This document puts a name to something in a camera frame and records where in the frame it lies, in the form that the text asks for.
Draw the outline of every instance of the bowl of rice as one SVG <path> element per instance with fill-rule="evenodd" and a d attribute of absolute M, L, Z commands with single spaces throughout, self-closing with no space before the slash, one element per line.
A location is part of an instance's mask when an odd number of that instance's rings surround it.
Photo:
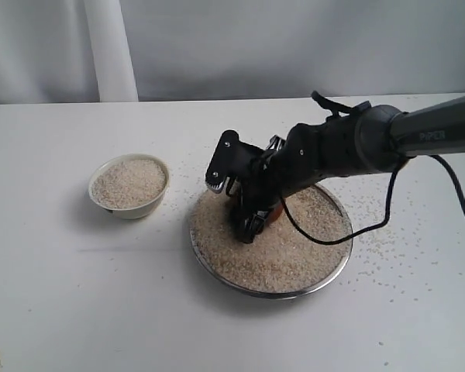
<path fill-rule="evenodd" d="M 93 173 L 90 199 L 121 219 L 141 219 L 162 202 L 169 186 L 169 170 L 159 158 L 144 153 L 116 157 Z"/>

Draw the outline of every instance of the rice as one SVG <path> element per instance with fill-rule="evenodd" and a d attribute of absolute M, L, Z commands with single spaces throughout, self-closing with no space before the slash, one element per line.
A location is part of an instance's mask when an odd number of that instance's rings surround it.
<path fill-rule="evenodd" d="M 151 202 L 165 187 L 161 166 L 151 159 L 133 159 L 111 166 L 93 183 L 93 198 L 109 209 L 129 209 Z"/>
<path fill-rule="evenodd" d="M 351 251 L 351 241 L 320 246 L 295 230 L 282 216 L 252 244 L 233 237 L 224 194 L 205 192 L 191 215 L 191 234 L 203 260 L 219 276 L 240 287 L 265 293 L 310 288 L 326 279 Z M 351 225 L 335 203 L 318 188 L 287 201 L 294 219 L 310 235 L 334 240 L 351 233 Z"/>

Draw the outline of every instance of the robotic arm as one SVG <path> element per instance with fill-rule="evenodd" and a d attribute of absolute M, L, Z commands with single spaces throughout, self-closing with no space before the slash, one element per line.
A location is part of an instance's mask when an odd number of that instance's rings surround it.
<path fill-rule="evenodd" d="M 315 91 L 312 98 L 331 116 L 318 126 L 297 124 L 265 150 L 232 130 L 222 134 L 205 181 L 232 197 L 239 241 L 252 243 L 282 213 L 281 198 L 323 179 L 391 173 L 418 155 L 465 152 L 465 97 L 411 113 L 369 102 L 347 107 Z"/>

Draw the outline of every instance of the black cable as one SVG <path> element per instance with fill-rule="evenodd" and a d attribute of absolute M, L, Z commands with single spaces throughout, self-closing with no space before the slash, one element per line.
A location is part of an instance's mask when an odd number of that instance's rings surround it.
<path fill-rule="evenodd" d="M 465 216 L 465 197 L 462 192 L 462 188 L 460 185 L 460 181 L 458 181 L 458 177 L 456 176 L 454 170 L 452 167 L 444 160 L 442 157 L 439 155 L 431 155 L 430 156 L 432 159 L 437 160 L 448 172 L 448 175 L 451 177 L 451 181 L 453 182 L 453 186 L 455 187 L 456 195 L 458 197 L 458 201 L 460 202 L 460 207 L 462 208 L 463 215 Z M 375 225 L 365 227 L 363 229 L 358 230 L 357 232 L 354 232 L 352 234 L 349 234 L 347 236 L 344 236 L 341 239 L 337 240 L 319 240 L 314 238 L 313 236 L 310 236 L 306 231 L 304 231 L 299 224 L 296 223 L 295 219 L 289 212 L 288 206 L 286 205 L 286 201 L 284 198 L 281 196 L 281 204 L 284 208 L 284 211 L 286 212 L 286 216 L 289 219 L 289 222 L 294 226 L 295 229 L 299 233 L 301 233 L 305 238 L 308 240 L 312 241 L 313 243 L 317 243 L 323 246 L 335 246 L 336 244 L 340 244 L 343 242 L 346 242 L 347 240 L 350 240 L 352 238 L 355 238 L 359 235 L 362 235 L 364 233 L 368 233 L 369 231 L 380 229 L 381 227 L 384 227 L 387 225 L 389 222 L 389 219 L 391 217 L 391 199 L 393 197 L 393 189 L 394 189 L 394 183 L 396 182 L 396 177 L 398 176 L 398 172 L 400 169 L 402 169 L 403 165 L 406 163 L 406 161 L 402 161 L 394 170 L 393 173 L 391 173 L 391 177 L 389 178 L 389 184 L 387 186 L 387 194 L 386 194 L 386 205 L 384 209 L 384 219 L 382 222 L 379 222 Z"/>
<path fill-rule="evenodd" d="M 406 161 L 400 162 L 398 166 L 393 170 L 393 173 L 391 173 L 391 177 L 389 178 L 389 185 L 387 186 L 387 194 L 386 194 L 386 205 L 385 205 L 385 210 L 384 210 L 384 219 L 382 220 L 382 222 L 376 223 L 375 225 L 372 225 L 372 226 L 364 227 L 363 229 L 358 230 L 357 232 L 354 232 L 347 236 L 344 236 L 341 239 L 325 241 L 325 240 L 319 240 L 319 239 L 314 238 L 313 236 L 310 236 L 306 231 L 304 231 L 299 226 L 299 224 L 296 223 L 295 219 L 293 219 L 293 216 L 289 212 L 288 206 L 286 205 L 286 201 L 281 196 L 282 207 L 284 208 L 284 211 L 286 212 L 286 216 L 288 217 L 289 222 L 291 222 L 294 228 L 297 229 L 297 231 L 301 233 L 305 238 L 307 238 L 308 240 L 311 240 L 313 243 L 321 244 L 323 246 L 335 246 L 336 244 L 346 242 L 347 240 L 355 238 L 359 235 L 368 233 L 369 231 L 372 231 L 372 230 L 380 229 L 381 227 L 384 227 L 387 225 L 387 223 L 389 222 L 389 218 L 391 217 L 391 199 L 393 197 L 393 188 L 394 188 L 394 183 L 396 182 L 396 176 L 398 176 L 398 172 L 400 171 L 400 169 L 403 167 L 405 163 Z"/>
<path fill-rule="evenodd" d="M 453 182 L 453 186 L 455 187 L 456 196 L 458 197 L 458 201 L 460 202 L 460 207 L 462 208 L 463 215 L 465 216 L 465 196 L 463 195 L 462 187 L 460 185 L 458 177 L 455 174 L 455 171 L 448 164 L 448 162 L 439 155 L 430 155 L 430 157 L 438 161 L 446 169 L 446 172 L 448 172 L 448 175 L 451 178 L 451 181 Z"/>

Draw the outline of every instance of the table surface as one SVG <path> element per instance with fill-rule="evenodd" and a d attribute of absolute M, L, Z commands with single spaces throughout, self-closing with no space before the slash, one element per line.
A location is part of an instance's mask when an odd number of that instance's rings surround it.
<path fill-rule="evenodd" d="M 411 111 L 457 96 L 339 100 Z M 0 370 L 465 370 L 465 220 L 434 160 L 399 174 L 390 225 L 315 294 L 249 298 L 195 260 L 186 216 L 222 131 L 265 146 L 326 116 L 308 98 L 0 106 Z M 138 222 L 87 196 L 124 153 L 170 166 L 164 203 Z M 446 158 L 465 191 L 465 154 Z M 323 184 L 358 229 L 382 218 L 387 182 Z"/>

